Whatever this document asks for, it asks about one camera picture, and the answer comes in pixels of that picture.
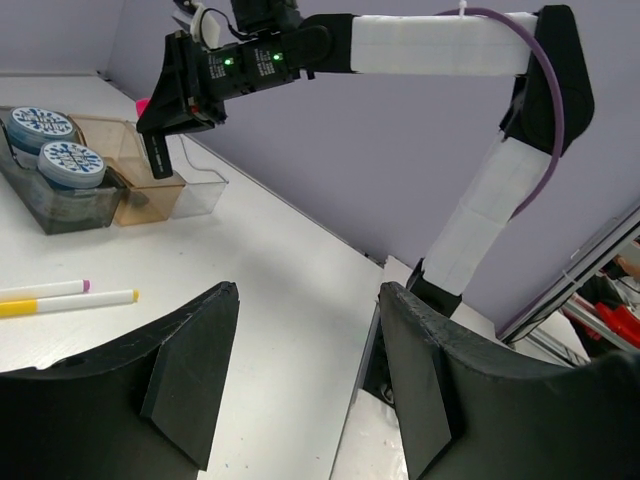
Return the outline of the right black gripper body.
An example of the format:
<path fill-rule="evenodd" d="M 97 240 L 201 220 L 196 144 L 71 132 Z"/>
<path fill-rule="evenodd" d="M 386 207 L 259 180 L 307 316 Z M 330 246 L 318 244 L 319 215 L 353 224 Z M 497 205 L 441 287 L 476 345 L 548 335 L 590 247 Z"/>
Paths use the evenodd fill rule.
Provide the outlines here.
<path fill-rule="evenodd" d="M 287 85 L 301 77 L 280 35 L 262 36 L 218 48 L 187 37 L 187 112 L 222 115 L 224 102 Z"/>

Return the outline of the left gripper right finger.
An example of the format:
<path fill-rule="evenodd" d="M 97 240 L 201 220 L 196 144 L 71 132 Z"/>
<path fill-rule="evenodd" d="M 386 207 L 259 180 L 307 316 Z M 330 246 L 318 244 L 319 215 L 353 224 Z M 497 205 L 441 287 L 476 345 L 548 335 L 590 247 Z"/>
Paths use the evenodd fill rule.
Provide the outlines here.
<path fill-rule="evenodd" d="M 412 479 L 635 479 L 639 358 L 567 368 L 519 354 L 395 282 L 379 292 Z"/>

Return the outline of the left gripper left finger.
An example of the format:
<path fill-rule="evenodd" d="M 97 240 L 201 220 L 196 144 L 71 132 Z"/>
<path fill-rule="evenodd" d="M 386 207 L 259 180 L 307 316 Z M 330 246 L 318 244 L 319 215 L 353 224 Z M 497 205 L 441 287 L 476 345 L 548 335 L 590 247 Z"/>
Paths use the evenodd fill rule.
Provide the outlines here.
<path fill-rule="evenodd" d="M 1 376 L 5 479 L 194 479 L 208 467 L 238 315 L 222 282 L 50 367 Z"/>

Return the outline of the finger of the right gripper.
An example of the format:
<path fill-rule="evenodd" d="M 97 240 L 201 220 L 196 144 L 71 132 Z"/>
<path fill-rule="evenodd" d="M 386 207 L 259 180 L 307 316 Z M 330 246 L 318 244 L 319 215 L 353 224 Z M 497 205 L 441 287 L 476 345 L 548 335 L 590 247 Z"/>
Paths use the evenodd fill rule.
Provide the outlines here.
<path fill-rule="evenodd" d="M 225 107 L 205 92 L 198 60 L 207 52 L 184 32 L 165 37 L 162 69 L 152 96 L 137 121 L 143 135 L 177 135 L 225 123 Z"/>

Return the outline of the pink highlighter cap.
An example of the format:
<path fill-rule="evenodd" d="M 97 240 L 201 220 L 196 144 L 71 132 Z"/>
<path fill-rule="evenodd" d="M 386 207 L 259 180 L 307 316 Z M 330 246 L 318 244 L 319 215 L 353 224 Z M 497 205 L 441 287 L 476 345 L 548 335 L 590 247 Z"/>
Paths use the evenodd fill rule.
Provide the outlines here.
<path fill-rule="evenodd" d="M 148 106 L 149 102 L 150 102 L 149 98 L 140 99 L 136 102 L 136 112 L 139 116 L 141 116 L 144 113 L 144 110 Z"/>

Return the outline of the black pink highlighter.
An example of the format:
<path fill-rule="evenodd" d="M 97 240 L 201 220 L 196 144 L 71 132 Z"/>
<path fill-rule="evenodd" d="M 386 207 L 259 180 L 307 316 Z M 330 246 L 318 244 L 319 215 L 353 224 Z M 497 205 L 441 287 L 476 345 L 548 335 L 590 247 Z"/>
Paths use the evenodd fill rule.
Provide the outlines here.
<path fill-rule="evenodd" d="M 173 168 L 165 136 L 146 133 L 142 135 L 142 140 L 153 177 L 157 180 L 170 178 Z"/>

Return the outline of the blue white round jar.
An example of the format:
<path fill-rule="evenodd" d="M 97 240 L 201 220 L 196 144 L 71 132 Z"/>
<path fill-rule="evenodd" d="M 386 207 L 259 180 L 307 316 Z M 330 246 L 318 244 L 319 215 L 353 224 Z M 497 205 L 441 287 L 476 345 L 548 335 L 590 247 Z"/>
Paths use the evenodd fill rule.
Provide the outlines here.
<path fill-rule="evenodd" d="M 35 156 L 49 142 L 75 142 L 78 139 L 77 128 L 66 115 L 35 106 L 12 108 L 6 129 L 9 141 L 18 153 Z"/>

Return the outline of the black green highlighter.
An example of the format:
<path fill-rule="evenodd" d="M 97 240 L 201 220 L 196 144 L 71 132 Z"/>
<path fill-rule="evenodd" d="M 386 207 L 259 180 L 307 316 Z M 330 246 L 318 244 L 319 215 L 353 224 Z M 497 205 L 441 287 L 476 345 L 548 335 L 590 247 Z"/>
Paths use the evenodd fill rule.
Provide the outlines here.
<path fill-rule="evenodd" d="M 144 193 L 134 190 L 131 184 L 113 167 L 107 167 L 105 176 L 121 191 L 121 201 L 124 204 L 133 208 L 142 208 L 149 203 L 149 198 Z"/>

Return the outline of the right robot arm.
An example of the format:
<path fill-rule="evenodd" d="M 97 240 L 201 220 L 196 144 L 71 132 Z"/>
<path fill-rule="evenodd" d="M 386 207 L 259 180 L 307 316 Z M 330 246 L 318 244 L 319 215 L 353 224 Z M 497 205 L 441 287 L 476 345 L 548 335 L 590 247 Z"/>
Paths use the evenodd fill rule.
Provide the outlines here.
<path fill-rule="evenodd" d="M 236 99 L 211 149 L 240 320 L 363 325 L 381 263 L 414 265 L 479 170 L 505 113 L 504 78 L 321 75 Z"/>

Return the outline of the clear plastic bin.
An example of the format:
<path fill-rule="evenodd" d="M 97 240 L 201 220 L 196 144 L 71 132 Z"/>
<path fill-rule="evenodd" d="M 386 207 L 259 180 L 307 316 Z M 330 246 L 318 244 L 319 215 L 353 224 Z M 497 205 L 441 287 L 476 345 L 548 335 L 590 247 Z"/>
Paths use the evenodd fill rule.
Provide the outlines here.
<path fill-rule="evenodd" d="M 173 207 L 171 219 L 210 215 L 221 198 L 228 180 L 208 165 L 199 166 L 187 148 L 184 135 L 167 140 L 174 173 L 184 181 L 184 187 Z"/>

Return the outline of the pink cap marker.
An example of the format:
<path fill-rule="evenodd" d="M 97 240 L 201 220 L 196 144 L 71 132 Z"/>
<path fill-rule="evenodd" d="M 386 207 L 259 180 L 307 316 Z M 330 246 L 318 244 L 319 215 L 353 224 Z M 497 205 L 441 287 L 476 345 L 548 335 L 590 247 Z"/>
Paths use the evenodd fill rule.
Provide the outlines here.
<path fill-rule="evenodd" d="M 2 302 L 13 302 L 77 295 L 87 293 L 90 288 L 91 282 L 87 279 L 13 287 L 1 290 L 0 300 Z"/>

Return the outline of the dark grey plastic bin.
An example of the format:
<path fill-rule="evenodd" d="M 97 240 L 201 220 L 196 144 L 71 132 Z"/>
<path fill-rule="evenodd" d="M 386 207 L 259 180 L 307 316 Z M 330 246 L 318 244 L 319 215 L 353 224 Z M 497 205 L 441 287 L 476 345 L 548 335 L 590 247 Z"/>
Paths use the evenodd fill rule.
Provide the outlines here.
<path fill-rule="evenodd" d="M 6 121 L 12 108 L 1 109 L 1 173 L 43 231 L 53 235 L 110 226 L 121 191 L 106 176 L 91 189 L 67 189 L 48 181 L 37 170 L 40 153 L 18 153 L 9 141 Z M 86 146 L 75 127 L 75 143 Z"/>

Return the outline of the cluttered background shelving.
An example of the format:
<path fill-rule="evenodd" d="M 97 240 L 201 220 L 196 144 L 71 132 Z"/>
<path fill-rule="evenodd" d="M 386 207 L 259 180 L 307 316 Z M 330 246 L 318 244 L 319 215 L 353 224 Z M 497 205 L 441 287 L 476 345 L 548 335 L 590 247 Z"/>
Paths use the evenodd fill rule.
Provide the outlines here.
<path fill-rule="evenodd" d="M 639 240 L 589 275 L 529 341 L 571 366 L 627 348 L 637 351 Z"/>

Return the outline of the yellow end marker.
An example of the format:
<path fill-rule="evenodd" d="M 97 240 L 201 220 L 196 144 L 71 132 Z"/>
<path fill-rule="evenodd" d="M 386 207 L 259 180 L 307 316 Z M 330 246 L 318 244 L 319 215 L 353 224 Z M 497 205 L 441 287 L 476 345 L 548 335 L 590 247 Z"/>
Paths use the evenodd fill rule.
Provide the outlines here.
<path fill-rule="evenodd" d="M 137 289 L 129 289 L 2 302 L 1 318 L 130 305 L 137 303 L 139 297 Z"/>

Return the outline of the aluminium side rail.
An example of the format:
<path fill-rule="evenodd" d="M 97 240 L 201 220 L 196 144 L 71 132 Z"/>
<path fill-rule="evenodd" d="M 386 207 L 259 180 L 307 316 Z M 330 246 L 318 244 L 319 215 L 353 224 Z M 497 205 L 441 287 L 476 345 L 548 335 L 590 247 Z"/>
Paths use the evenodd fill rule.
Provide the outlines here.
<path fill-rule="evenodd" d="M 526 337 L 638 234 L 639 198 L 636 198 L 571 255 L 560 276 L 542 294 L 526 305 L 505 327 L 496 331 L 497 339 L 513 343 Z"/>

